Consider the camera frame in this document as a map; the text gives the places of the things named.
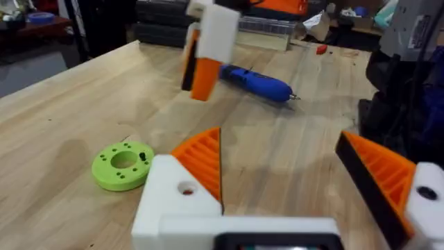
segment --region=wooden workbench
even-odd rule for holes
[[[334,217],[346,249],[385,243],[334,153],[373,88],[369,53],[315,44],[286,53],[237,47],[234,64],[291,85],[277,106],[226,83],[207,102],[180,90],[179,49],[133,42],[0,99],[2,249],[131,249],[141,188],[108,192],[90,167],[105,146],[129,140],[168,153],[222,128],[227,214]]]

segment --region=screwdriver tip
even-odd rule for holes
[[[300,100],[300,97],[298,97],[298,96],[295,95],[295,94],[290,94],[290,99],[291,99],[291,100]]]

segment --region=orange triangular bracket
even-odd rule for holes
[[[413,235],[404,216],[416,165],[399,154],[343,131],[336,153],[350,173],[392,249]]]
[[[199,133],[176,147],[171,154],[222,203],[220,133],[219,127]]]

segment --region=blue screwdriver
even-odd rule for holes
[[[285,82],[234,65],[222,65],[219,78],[275,102],[298,98]]]

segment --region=green 3d printed part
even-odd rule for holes
[[[92,175],[104,189],[126,191],[145,183],[154,151],[140,142],[119,142],[95,157]]]

